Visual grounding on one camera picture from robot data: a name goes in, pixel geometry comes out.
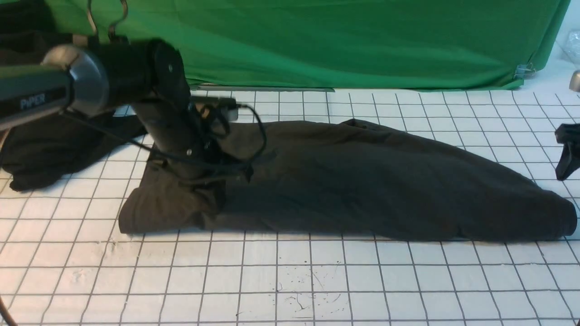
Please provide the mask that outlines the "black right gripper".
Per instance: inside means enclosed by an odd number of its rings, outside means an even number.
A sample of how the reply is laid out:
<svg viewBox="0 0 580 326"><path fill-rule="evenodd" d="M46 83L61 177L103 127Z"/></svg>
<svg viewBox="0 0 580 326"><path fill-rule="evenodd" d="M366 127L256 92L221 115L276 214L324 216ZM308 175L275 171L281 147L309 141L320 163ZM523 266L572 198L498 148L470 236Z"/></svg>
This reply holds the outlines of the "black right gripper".
<svg viewBox="0 0 580 326"><path fill-rule="evenodd" d="M556 179L563 181L580 168L580 124L561 124L555 130L555 138L563 145L555 168Z"/></svg>

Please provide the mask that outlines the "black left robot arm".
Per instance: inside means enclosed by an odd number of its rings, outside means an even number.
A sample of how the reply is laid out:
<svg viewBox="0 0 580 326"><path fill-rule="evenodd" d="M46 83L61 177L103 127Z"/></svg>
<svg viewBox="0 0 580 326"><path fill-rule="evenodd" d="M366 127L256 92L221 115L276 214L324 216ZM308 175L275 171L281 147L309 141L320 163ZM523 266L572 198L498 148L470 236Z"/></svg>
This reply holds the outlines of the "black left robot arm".
<svg viewBox="0 0 580 326"><path fill-rule="evenodd" d="M61 115L121 136L93 119L131 105L157 145L155 153L184 179L219 169L211 127L195 107L179 51L160 39L93 49L62 44L41 62L1 68L1 130Z"/></svg>

